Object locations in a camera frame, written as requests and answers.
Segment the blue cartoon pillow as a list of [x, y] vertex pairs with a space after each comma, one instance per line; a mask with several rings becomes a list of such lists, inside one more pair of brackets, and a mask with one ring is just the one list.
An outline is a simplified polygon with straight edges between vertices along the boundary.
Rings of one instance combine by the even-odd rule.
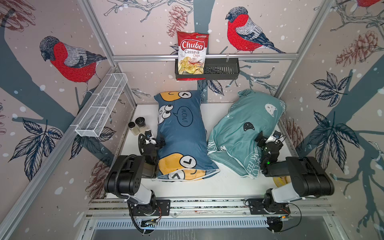
[[158, 151], [158, 181], [197, 181], [220, 172], [208, 156], [201, 96], [198, 90], [155, 95], [159, 104], [157, 137], [165, 141]]

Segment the teal cat pillow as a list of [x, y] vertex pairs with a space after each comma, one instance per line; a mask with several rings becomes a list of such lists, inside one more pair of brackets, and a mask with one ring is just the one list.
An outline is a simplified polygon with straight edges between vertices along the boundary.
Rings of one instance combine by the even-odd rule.
[[251, 89], [238, 92], [238, 96], [227, 115], [213, 128], [208, 156], [240, 177], [256, 179], [262, 150], [255, 140], [259, 133], [269, 137], [274, 132], [286, 103]]

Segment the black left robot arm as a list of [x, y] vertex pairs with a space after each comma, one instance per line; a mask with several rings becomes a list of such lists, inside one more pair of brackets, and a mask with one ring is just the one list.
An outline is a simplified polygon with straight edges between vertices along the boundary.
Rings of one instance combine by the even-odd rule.
[[165, 140], [139, 134], [138, 145], [139, 155], [118, 156], [105, 179], [104, 190], [126, 200], [134, 217], [168, 216], [170, 201], [157, 200], [155, 192], [141, 183], [143, 178], [156, 177], [158, 151], [165, 146]]

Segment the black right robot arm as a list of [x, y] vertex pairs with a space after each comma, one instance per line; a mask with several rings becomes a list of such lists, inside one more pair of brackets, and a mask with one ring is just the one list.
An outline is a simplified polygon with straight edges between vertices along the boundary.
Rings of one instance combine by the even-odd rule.
[[280, 132], [275, 131], [270, 140], [260, 132], [255, 139], [261, 149], [262, 174], [265, 177], [291, 179], [286, 185], [266, 191], [263, 207], [270, 214], [283, 210], [290, 202], [307, 197], [331, 196], [335, 191], [332, 180], [314, 157], [286, 157], [285, 161], [278, 161], [283, 147], [281, 136]]

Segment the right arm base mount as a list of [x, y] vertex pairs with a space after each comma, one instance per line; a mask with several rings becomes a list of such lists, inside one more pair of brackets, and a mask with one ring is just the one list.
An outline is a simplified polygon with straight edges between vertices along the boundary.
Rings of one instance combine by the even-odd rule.
[[291, 214], [288, 204], [279, 204], [272, 201], [267, 204], [264, 199], [247, 199], [245, 206], [250, 209], [251, 215], [282, 215]]

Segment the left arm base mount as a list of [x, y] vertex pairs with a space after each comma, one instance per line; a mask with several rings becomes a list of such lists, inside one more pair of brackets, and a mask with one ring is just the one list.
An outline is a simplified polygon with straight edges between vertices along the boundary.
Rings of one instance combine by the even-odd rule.
[[170, 200], [156, 200], [148, 205], [130, 205], [129, 209], [134, 217], [159, 217], [169, 216], [171, 208]]

